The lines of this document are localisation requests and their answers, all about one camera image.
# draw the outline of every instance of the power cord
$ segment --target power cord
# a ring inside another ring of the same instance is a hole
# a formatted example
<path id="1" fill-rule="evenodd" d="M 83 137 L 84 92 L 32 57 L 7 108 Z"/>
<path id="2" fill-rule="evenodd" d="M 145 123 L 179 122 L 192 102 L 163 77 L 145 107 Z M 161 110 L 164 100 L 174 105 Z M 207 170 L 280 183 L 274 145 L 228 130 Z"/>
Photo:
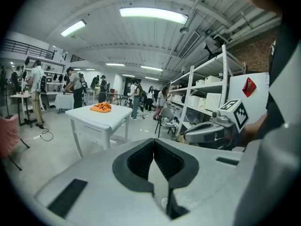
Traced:
<path id="1" fill-rule="evenodd" d="M 42 135 L 44 135 L 44 134 L 47 134 L 47 133 L 50 133 L 51 135 L 52 135 L 52 138 L 50 139 L 50 140 L 45 140 L 42 136 L 41 136 L 41 138 L 44 140 L 44 141 L 51 141 L 52 139 L 53 139 L 53 133 L 52 132 L 50 132 L 49 131 L 49 129 L 47 129 L 47 128 L 45 128 L 45 127 L 43 127 L 43 129 L 45 129 L 44 131 L 42 131 Z"/>

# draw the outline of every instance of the white floor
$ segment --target white floor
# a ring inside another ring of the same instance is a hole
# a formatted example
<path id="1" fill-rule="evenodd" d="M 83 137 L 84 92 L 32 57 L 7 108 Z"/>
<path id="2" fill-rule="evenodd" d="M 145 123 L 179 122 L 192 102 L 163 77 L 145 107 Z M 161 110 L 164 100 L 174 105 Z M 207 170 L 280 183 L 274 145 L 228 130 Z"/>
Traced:
<path id="1" fill-rule="evenodd" d="M 139 111 L 138 119 L 130 120 L 129 142 L 158 137 L 158 134 L 154 134 L 157 121 L 152 118 L 153 112 L 145 112 L 148 115 L 145 119 L 139 116 L 141 114 L 142 112 Z M 33 140 L 33 137 L 39 135 L 42 130 L 35 126 L 33 128 L 28 125 L 22 126 L 20 127 L 20 136 L 30 146 L 30 149 L 19 142 L 11 153 L 11 157 L 23 170 L 19 171 L 9 159 L 4 160 L 8 174 L 17 186 L 22 187 L 31 195 L 35 195 L 52 177 L 80 160 L 71 132 L 69 117 L 64 112 L 58 114 L 55 108 L 51 108 L 49 112 L 43 113 L 43 118 L 45 120 L 44 127 L 53 133 L 54 138 L 49 142 L 42 139 Z M 174 137 L 172 132 L 168 135 L 167 131 L 167 128 L 162 127 L 160 138 Z M 122 125 L 111 137 L 111 146 L 124 144 L 124 133 L 125 126 Z M 49 140 L 51 135 L 47 133 L 43 137 Z M 79 143 L 84 156 L 103 150 L 102 146 L 91 143 L 82 137 L 79 137 Z M 149 181 L 154 183 L 155 199 L 158 204 L 161 204 L 162 198 L 167 197 L 167 182 L 154 162 L 150 169 Z"/>

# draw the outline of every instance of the pink object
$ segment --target pink object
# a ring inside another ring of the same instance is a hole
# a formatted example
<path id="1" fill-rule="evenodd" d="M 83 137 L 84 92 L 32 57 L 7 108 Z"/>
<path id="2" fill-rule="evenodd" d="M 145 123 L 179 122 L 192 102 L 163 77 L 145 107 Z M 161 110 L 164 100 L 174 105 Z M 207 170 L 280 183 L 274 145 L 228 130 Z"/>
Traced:
<path id="1" fill-rule="evenodd" d="M 18 116 L 10 119 L 0 117 L 0 157 L 5 158 L 19 142 Z"/>
<path id="2" fill-rule="evenodd" d="M 163 106 L 161 106 L 159 108 L 158 105 L 157 105 L 156 111 L 155 111 L 155 113 L 154 113 L 154 115 L 152 117 L 155 118 L 155 119 L 159 119 L 159 115 L 160 115 L 160 112 L 162 111 L 162 109 L 163 109 Z"/>

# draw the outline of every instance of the white shirt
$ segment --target white shirt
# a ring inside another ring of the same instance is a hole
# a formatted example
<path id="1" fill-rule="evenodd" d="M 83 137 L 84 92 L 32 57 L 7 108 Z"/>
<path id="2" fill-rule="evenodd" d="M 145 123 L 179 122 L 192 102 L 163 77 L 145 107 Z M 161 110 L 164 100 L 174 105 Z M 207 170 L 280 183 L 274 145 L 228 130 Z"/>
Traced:
<path id="1" fill-rule="evenodd" d="M 159 106 L 164 106 L 165 105 L 165 102 L 166 102 L 166 98 L 164 98 L 163 94 L 162 94 L 162 91 L 160 91 L 158 93 L 158 99 L 157 99 L 157 104 Z"/>
<path id="2" fill-rule="evenodd" d="M 33 79 L 32 81 L 32 93 L 37 91 L 40 91 L 40 81 L 41 78 L 44 76 L 44 72 L 41 68 L 41 66 L 37 66 L 35 68 L 32 69 L 32 73 L 30 74 L 30 77 Z"/>
<path id="3" fill-rule="evenodd" d="M 135 93 L 135 89 L 137 86 L 135 86 L 134 84 L 131 85 L 131 94 Z"/>
<path id="4" fill-rule="evenodd" d="M 147 92 L 147 98 L 148 98 L 148 99 L 152 99 L 152 97 L 153 97 L 154 94 L 155 94 L 154 91 L 150 91 L 150 93 Z"/>

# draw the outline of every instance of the jeans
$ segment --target jeans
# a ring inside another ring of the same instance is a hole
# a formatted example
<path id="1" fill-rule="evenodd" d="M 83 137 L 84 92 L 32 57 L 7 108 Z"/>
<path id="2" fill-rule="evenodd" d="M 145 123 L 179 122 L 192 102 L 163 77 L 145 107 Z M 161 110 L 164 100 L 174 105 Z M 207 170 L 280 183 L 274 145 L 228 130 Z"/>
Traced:
<path id="1" fill-rule="evenodd" d="M 138 110 L 139 100 L 140 100 L 139 96 L 134 97 L 133 112 L 132 112 L 132 118 L 133 119 L 137 118 L 137 110 Z"/>
<path id="2" fill-rule="evenodd" d="M 81 101 L 81 96 L 83 93 L 83 87 L 79 89 L 75 89 L 73 92 L 73 99 L 74 99 L 74 106 L 73 108 L 80 108 L 83 106 L 82 101 Z"/>
<path id="3" fill-rule="evenodd" d="M 106 96 L 107 96 L 107 94 L 99 92 L 98 103 L 105 102 Z"/>
<path id="4" fill-rule="evenodd" d="M 146 100 L 146 105 L 145 105 L 145 110 L 151 112 L 151 104 L 153 102 L 153 99 L 147 99 Z"/>
<path id="5" fill-rule="evenodd" d="M 43 117 L 42 117 L 42 109 L 40 105 L 40 93 L 37 91 L 33 92 L 31 98 L 32 98 L 32 109 L 36 115 L 37 122 L 39 125 L 42 125 Z"/>

